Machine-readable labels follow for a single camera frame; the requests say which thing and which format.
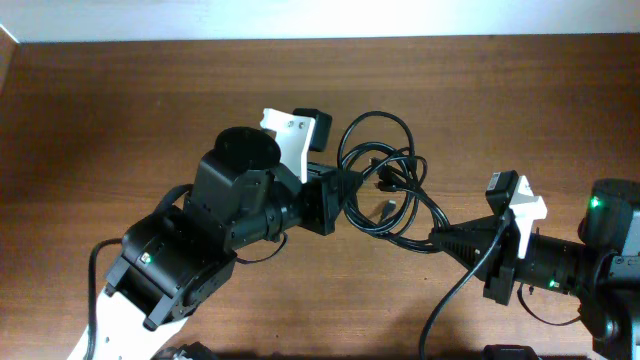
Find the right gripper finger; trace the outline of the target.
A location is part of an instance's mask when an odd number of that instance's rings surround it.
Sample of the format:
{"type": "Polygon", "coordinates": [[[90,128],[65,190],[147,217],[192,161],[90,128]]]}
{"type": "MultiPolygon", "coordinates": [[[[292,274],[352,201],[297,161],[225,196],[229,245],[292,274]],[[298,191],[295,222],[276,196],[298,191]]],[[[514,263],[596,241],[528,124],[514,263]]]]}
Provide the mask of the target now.
{"type": "Polygon", "coordinates": [[[492,233],[495,234],[500,225],[500,218],[497,216],[486,216],[458,224],[450,224],[440,230],[441,234],[449,233],[492,233]]]}
{"type": "Polygon", "coordinates": [[[430,242],[470,270],[486,253],[494,236],[494,230],[453,229],[432,231],[430,242]]]}

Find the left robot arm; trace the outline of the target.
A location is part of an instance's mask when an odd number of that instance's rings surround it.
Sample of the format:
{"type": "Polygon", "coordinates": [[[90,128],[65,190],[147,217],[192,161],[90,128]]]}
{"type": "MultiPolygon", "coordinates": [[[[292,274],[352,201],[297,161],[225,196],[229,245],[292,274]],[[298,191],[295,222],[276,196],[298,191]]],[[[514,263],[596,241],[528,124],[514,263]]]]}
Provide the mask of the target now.
{"type": "Polygon", "coordinates": [[[313,163],[301,181],[263,130],[232,127],[120,238],[88,260],[88,319],[72,359],[152,359],[241,263],[239,249],[288,241],[301,227],[329,235],[362,175],[313,163]]]}

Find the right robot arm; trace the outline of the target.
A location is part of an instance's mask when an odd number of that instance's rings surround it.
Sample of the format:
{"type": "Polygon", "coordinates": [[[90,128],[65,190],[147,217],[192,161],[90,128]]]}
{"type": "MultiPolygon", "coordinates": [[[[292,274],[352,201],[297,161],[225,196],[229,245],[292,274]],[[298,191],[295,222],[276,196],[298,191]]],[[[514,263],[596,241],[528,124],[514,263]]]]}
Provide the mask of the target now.
{"type": "Polygon", "coordinates": [[[433,230],[429,236],[483,281],[483,295],[506,305],[515,283],[579,299],[578,320],[606,359],[639,356],[639,185],[594,182],[578,242],[541,234],[543,198],[514,171],[492,176],[488,217],[433,230]]]}

